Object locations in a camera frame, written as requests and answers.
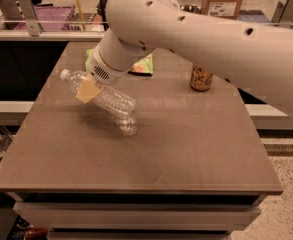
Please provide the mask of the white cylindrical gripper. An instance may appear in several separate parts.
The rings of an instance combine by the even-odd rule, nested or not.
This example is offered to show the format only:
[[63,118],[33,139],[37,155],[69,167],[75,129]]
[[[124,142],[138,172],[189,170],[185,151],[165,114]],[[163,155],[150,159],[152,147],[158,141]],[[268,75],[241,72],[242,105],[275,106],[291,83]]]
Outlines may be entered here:
[[108,66],[102,60],[97,49],[89,49],[87,51],[87,71],[95,79],[88,75],[80,83],[76,98],[83,103],[90,102],[101,93],[100,83],[113,85],[127,73],[127,71],[118,71]]

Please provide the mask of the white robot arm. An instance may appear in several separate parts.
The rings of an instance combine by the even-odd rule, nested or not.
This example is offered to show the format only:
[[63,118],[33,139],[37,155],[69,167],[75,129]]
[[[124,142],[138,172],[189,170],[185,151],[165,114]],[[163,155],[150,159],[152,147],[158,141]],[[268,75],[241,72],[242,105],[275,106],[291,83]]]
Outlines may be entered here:
[[176,0],[108,0],[88,72],[112,85],[154,49],[170,51],[293,118],[293,30],[179,9]]

